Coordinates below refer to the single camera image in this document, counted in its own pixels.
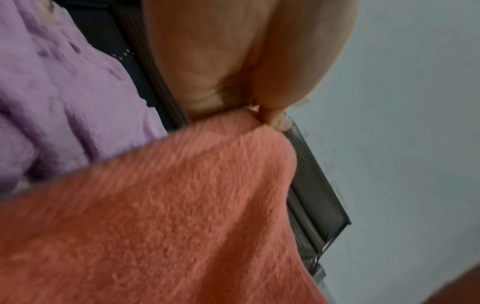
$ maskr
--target skin crease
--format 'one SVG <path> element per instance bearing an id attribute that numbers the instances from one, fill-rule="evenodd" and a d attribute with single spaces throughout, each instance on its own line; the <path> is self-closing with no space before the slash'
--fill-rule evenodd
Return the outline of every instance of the skin crease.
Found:
<path id="1" fill-rule="evenodd" d="M 283 131 L 285 109 L 322 80 L 357 0 L 144 0 L 157 67 L 195 121 L 249 105 Z"/>

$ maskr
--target coral fabric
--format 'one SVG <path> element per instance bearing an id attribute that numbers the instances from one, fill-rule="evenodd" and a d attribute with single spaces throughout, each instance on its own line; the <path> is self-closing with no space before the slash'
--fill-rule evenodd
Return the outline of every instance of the coral fabric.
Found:
<path id="1" fill-rule="evenodd" d="M 295 152 L 244 110 L 0 206 L 1 303 L 326 303 L 287 214 Z"/>
<path id="2" fill-rule="evenodd" d="M 120 62 L 94 49 L 55 5 L 0 1 L 0 193 L 167 135 Z"/>

